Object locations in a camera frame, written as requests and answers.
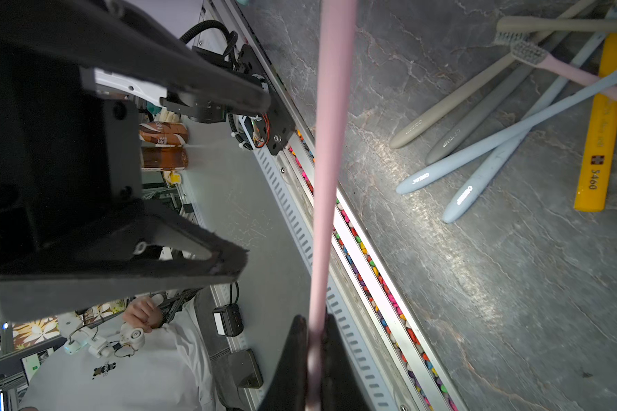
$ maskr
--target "pink toothbrush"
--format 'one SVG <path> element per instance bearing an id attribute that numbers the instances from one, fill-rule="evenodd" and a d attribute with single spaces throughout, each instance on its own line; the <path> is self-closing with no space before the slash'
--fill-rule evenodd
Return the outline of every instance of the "pink toothbrush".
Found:
<path id="1" fill-rule="evenodd" d="M 517 60 L 538 69 L 549 70 L 552 73 L 556 73 L 558 76 L 568 78 L 583 86 L 591 86 L 600 80 L 600 78 L 594 74 L 580 70 L 566 62 L 556 59 L 548 51 L 529 41 L 517 41 L 513 43 L 510 48 L 512 50 L 512 56 Z M 605 89 L 601 93 L 617 101 L 617 86 Z"/>
<path id="2" fill-rule="evenodd" d="M 320 411 L 322 332 L 326 308 L 331 231 L 341 153 L 345 142 L 354 55 L 356 0 L 323 1 L 320 13 L 318 106 L 313 213 L 313 273 L 308 306 L 306 411 Z"/>

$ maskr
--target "bolt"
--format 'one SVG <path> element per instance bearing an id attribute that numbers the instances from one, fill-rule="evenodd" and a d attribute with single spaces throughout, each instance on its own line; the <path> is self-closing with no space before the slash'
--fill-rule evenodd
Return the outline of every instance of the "bolt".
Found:
<path id="1" fill-rule="evenodd" d="M 140 241 L 137 243 L 137 245 L 135 246 L 135 251 L 133 251 L 134 255 L 140 255 L 142 252 L 144 252 L 144 250 L 146 250 L 146 241 Z"/>

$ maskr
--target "gray marble surface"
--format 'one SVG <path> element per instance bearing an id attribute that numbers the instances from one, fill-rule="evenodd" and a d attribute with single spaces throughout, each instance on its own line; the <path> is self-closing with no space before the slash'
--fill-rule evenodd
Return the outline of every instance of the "gray marble surface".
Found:
<path id="1" fill-rule="evenodd" d="M 507 52 L 491 46 L 498 18 L 555 17 L 572 3 L 359 4 L 340 182 L 471 410 L 617 410 L 617 146 L 606 210 L 577 212 L 592 101 L 579 104 L 536 127 L 469 212 L 446 225 L 445 205 L 481 159 L 411 195 L 395 186 L 507 73 L 410 145 L 391 150 L 388 141 Z M 242 10 L 312 125 L 319 3 L 252 0 Z M 571 57 L 585 40 L 571 36 L 554 54 Z M 466 144 L 520 118 L 554 77 L 534 72 Z"/>

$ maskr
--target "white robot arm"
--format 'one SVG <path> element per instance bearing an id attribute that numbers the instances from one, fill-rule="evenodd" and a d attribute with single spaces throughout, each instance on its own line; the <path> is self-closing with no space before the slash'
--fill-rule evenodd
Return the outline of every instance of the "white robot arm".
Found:
<path id="1" fill-rule="evenodd" d="M 162 304 L 165 298 L 161 294 L 156 294 L 152 297 L 156 305 Z M 60 333 L 66 337 L 64 350 L 68 354 L 75 354 L 85 345 L 89 345 L 89 352 L 97 358 L 107 358 L 114 354 L 114 348 L 109 345 L 107 339 L 98 335 L 97 327 L 89 328 L 87 326 L 77 328 L 82 325 L 82 320 L 74 312 L 67 312 L 58 316 L 60 325 Z M 128 323 L 123 323 L 121 326 L 120 343 L 122 345 L 129 344 L 133 350 L 139 350 L 144 347 L 144 330 L 134 328 Z"/>

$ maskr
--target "gray table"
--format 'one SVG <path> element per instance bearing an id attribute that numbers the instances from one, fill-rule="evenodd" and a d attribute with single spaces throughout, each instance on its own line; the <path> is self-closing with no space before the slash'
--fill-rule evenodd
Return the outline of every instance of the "gray table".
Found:
<path id="1" fill-rule="evenodd" d="M 617 410 L 617 147 L 606 210 L 576 212 L 592 101 L 579 104 L 536 127 L 448 226 L 441 213 L 481 160 L 411 195 L 395 185 L 498 79 L 409 146 L 387 144 L 507 52 L 490 46 L 499 17 L 554 17 L 573 3 L 359 2 L 340 182 L 471 410 Z M 318 1 L 241 9 L 313 125 Z M 571 57 L 585 40 L 571 36 L 555 54 Z M 553 79 L 534 72 L 467 143 L 512 124 Z"/>
<path id="2" fill-rule="evenodd" d="M 190 141 L 183 186 L 191 185 L 208 229 L 249 250 L 238 305 L 266 389 L 292 319 L 308 317 L 311 277 L 251 152 L 238 147 L 226 123 L 185 124 Z"/>

